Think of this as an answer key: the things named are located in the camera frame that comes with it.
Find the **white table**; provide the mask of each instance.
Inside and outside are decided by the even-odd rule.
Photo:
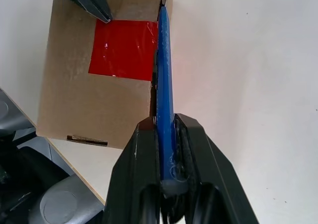
[[[34,123],[51,7],[0,0],[0,87]],[[173,0],[175,111],[198,119],[232,161],[260,223],[318,220],[317,8]],[[104,202],[121,151],[50,142]]]

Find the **blue object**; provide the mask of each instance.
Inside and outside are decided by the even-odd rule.
[[[159,137],[161,180],[173,179],[175,151],[172,100],[169,17],[165,6],[159,12],[158,27],[157,131]]]

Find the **cardboard box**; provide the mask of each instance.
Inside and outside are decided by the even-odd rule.
[[[157,47],[152,24],[157,20],[154,7],[149,13],[138,13],[133,0],[108,1],[117,8],[115,18],[139,18],[141,26],[130,26],[125,21],[99,24],[102,22],[96,23],[70,0],[54,0],[37,124],[39,136],[123,149],[137,123],[149,116]],[[157,14],[159,2],[144,0],[137,8],[157,4]]]

